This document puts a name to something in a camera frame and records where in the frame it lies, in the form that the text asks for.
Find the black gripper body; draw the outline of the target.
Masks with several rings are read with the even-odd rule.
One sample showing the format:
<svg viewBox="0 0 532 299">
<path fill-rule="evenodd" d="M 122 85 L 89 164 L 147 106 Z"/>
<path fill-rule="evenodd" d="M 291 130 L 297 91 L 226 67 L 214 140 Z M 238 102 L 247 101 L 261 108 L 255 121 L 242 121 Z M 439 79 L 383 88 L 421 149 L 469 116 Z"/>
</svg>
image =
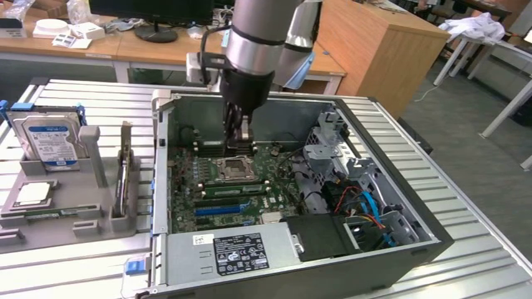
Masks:
<svg viewBox="0 0 532 299">
<path fill-rule="evenodd" d="M 222 73 L 221 92 L 231 109 L 241 115 L 251 115 L 267 101 L 275 72 L 253 75 L 239 70 Z"/>
</svg>

